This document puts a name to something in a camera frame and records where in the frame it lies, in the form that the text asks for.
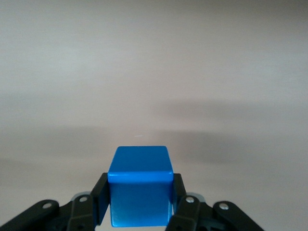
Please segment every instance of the blue block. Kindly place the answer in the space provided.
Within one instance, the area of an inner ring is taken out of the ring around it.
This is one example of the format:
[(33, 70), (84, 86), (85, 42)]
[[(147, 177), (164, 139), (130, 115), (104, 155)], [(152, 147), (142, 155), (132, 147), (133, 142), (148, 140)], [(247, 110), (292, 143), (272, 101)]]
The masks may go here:
[(173, 170), (165, 146), (118, 147), (108, 182), (113, 227), (168, 224)]

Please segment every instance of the metal screw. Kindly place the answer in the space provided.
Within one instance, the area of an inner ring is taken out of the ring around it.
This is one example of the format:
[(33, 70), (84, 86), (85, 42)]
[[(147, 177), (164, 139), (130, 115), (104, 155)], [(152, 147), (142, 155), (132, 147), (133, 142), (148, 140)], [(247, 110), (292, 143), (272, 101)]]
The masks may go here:
[(222, 210), (228, 210), (228, 209), (229, 209), (229, 206), (228, 206), (226, 203), (220, 203), (220, 204), (219, 204), (219, 207), (220, 207)]
[(191, 197), (191, 196), (188, 196), (188, 197), (186, 197), (186, 201), (187, 201), (188, 203), (193, 203), (193, 202), (194, 202), (194, 198)]
[(43, 205), (43, 208), (45, 209), (45, 208), (50, 208), (52, 206), (52, 204), (51, 203), (46, 203), (46, 204), (44, 204)]
[(85, 202), (88, 198), (86, 196), (83, 196), (79, 199), (80, 202)]

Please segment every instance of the cube top face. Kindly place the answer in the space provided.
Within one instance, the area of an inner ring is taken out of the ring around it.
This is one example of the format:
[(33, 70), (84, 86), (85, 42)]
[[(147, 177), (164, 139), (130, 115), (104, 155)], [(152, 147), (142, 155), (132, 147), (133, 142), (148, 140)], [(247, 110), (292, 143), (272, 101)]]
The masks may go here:
[(173, 169), (165, 146), (118, 147), (108, 171), (109, 183), (171, 182)]

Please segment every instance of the white wall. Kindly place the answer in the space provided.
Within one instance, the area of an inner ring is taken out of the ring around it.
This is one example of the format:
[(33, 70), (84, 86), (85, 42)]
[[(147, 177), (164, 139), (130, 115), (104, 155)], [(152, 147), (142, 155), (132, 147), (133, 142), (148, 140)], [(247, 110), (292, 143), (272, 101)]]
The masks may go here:
[(0, 6), (0, 225), (91, 190), (118, 146), (166, 145), (209, 205), (307, 229), (306, 1)]

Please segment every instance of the bolt head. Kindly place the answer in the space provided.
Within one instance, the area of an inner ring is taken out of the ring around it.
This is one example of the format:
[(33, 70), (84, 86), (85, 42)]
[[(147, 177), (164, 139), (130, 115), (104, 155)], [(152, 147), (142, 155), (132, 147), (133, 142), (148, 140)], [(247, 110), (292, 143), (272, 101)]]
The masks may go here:
[(228, 209), (229, 209), (229, 206), (228, 206), (226, 203), (220, 203), (220, 204), (219, 204), (219, 207), (220, 207), (222, 210), (228, 210)]
[(194, 202), (194, 198), (191, 197), (191, 196), (188, 196), (188, 197), (186, 197), (186, 201), (187, 201), (188, 203), (193, 203), (193, 202)]

